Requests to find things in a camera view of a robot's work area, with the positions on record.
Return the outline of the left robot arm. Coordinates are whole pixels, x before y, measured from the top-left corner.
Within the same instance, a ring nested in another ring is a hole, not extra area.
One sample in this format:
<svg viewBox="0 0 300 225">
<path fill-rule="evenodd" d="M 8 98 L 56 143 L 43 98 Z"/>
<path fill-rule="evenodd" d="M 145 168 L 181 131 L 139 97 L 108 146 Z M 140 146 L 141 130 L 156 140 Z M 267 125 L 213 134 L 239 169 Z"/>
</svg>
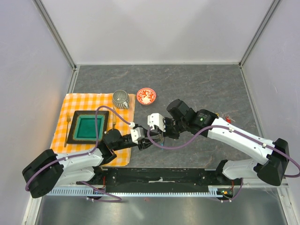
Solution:
<svg viewBox="0 0 300 225">
<path fill-rule="evenodd" d="M 152 144 L 149 137 L 159 142 L 162 132 L 158 129 L 148 132 L 142 126 L 137 126 L 129 134 L 122 135 L 119 130 L 110 129 L 91 150 L 66 154 L 56 154 L 52 149 L 44 150 L 22 171 L 25 190 L 30 192 L 32 198 L 39 198 L 55 187 L 70 183 L 90 181 L 99 184 L 103 173 L 96 167 L 113 161 L 117 157 L 117 150 L 135 146 L 141 150 L 148 148 Z"/>
</svg>

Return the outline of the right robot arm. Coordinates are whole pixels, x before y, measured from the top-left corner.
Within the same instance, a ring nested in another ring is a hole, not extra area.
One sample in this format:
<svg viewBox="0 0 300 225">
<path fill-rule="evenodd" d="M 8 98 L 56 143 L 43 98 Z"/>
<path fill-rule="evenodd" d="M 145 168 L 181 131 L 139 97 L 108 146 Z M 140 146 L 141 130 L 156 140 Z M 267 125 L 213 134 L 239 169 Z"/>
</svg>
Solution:
<svg viewBox="0 0 300 225">
<path fill-rule="evenodd" d="M 201 109 L 194 111 L 180 99 L 172 101 L 167 111 L 171 117 L 163 118 L 164 136 L 178 139 L 185 131 L 223 142 L 250 156 L 248 160 L 222 160 L 215 172 L 215 180 L 226 184 L 240 178 L 256 178 L 263 182 L 280 186 L 288 166 L 288 142 L 278 138 L 276 141 L 258 137 L 246 132 L 217 114 Z"/>
</svg>

